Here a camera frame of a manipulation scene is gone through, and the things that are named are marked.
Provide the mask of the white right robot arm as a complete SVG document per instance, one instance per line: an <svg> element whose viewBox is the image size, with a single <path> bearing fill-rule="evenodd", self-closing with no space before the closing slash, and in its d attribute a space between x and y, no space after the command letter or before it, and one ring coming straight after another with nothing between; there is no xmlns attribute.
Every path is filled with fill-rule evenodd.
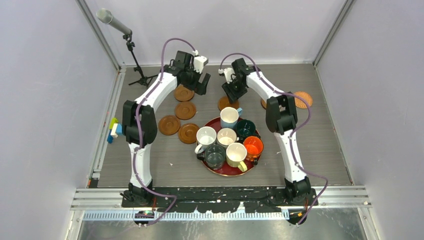
<svg viewBox="0 0 424 240"><path fill-rule="evenodd" d="M266 102L266 126L278 142L284 164L283 195L291 205L299 205L311 194L312 187L296 142L295 95L277 88L257 67L248 66L243 58L233 61L231 67L220 67L218 73L225 77L222 88L231 103L246 94L248 89L254 90Z"/></svg>

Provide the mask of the grey glass mug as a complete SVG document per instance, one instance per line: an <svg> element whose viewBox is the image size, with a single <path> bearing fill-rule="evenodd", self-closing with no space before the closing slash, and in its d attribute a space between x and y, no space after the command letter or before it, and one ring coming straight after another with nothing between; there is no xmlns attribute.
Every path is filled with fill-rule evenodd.
<svg viewBox="0 0 424 240"><path fill-rule="evenodd" d="M226 150L219 144L212 144L204 151L197 153L196 157L211 170L219 170L226 161Z"/></svg>

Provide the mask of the wooden coaster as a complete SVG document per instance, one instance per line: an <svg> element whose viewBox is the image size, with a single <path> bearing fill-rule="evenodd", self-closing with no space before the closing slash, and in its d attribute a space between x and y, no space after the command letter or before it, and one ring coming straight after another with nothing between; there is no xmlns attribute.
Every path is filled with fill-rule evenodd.
<svg viewBox="0 0 424 240"><path fill-rule="evenodd" d="M196 106L191 101L183 101L175 107L174 112L178 119L189 120L195 116L197 110Z"/></svg>
<svg viewBox="0 0 424 240"><path fill-rule="evenodd" d="M261 106L262 106L264 109L266 109L266 108L267 108L267 103L266 103L266 101L265 101L264 99L261 99L260 103L261 103Z"/></svg>
<svg viewBox="0 0 424 240"><path fill-rule="evenodd" d="M194 97L194 95L195 95L194 90L190 90L190 89L184 87L182 84L180 84L174 90L174 97L179 102L188 102Z"/></svg>
<svg viewBox="0 0 424 240"><path fill-rule="evenodd" d="M238 109L240 107L240 103L236 100L234 103L230 103L229 98L227 96L223 96L218 101L218 109L221 111L224 108L231 107Z"/></svg>
<svg viewBox="0 0 424 240"><path fill-rule="evenodd" d="M166 115L158 123L158 130L166 136L174 135L181 127L180 119L175 115Z"/></svg>
<svg viewBox="0 0 424 240"><path fill-rule="evenodd" d="M197 141L199 126L194 123L182 125L178 131L178 138L184 144L194 144Z"/></svg>

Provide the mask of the white mug with handle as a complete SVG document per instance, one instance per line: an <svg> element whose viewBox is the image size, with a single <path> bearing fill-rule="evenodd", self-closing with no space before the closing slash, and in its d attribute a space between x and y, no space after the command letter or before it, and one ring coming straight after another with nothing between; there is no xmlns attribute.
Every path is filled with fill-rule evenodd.
<svg viewBox="0 0 424 240"><path fill-rule="evenodd" d="M196 133L197 146L194 149L195 154L200 154L206 150L207 147L213 145L217 139L217 132L210 126L201 127Z"/></svg>

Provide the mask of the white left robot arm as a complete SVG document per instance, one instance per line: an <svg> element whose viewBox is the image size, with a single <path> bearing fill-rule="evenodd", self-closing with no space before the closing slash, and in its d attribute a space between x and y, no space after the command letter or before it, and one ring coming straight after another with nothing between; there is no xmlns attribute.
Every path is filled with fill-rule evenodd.
<svg viewBox="0 0 424 240"><path fill-rule="evenodd" d="M136 100L127 100L122 108L122 133L131 154L131 178L123 197L141 207L148 207L154 199L150 171L151 146L158 133L156 110L179 85L198 95L205 95L210 74L204 74L208 64L205 56L177 51L169 64L161 66L157 79Z"/></svg>

